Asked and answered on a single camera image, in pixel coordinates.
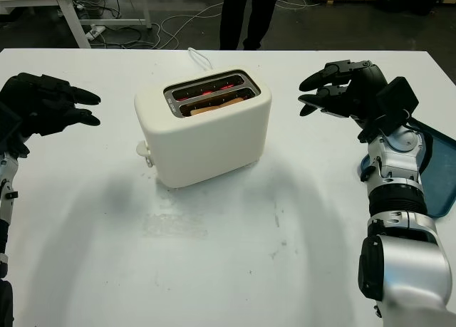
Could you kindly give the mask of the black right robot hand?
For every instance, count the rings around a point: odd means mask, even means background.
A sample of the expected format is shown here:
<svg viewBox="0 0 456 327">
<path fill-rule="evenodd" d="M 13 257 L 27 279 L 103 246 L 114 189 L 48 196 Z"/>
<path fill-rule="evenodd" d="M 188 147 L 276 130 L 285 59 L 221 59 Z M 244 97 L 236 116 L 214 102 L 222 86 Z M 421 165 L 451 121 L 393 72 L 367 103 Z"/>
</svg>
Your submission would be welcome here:
<svg viewBox="0 0 456 327">
<path fill-rule="evenodd" d="M 380 114 L 375 97 L 387 81 L 377 65 L 370 61 L 328 62 L 324 68 L 302 81 L 299 101 L 304 104 L 300 116 L 316 110 L 340 118 L 352 118 L 361 128 L 358 140 L 371 142 L 378 134 L 373 121 Z"/>
</svg>

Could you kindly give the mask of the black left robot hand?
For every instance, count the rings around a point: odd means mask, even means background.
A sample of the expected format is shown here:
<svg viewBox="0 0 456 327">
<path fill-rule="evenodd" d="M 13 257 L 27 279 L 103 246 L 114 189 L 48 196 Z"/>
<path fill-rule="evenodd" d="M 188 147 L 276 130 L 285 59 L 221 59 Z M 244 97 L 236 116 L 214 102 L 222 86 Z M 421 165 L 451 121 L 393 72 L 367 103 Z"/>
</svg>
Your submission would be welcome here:
<svg viewBox="0 0 456 327">
<path fill-rule="evenodd" d="M 1 154 L 25 158 L 27 138 L 62 132 L 78 123 L 99 126 L 100 120 L 77 104 L 98 105 L 96 94 L 47 75 L 20 73 L 1 89 Z"/>
</svg>

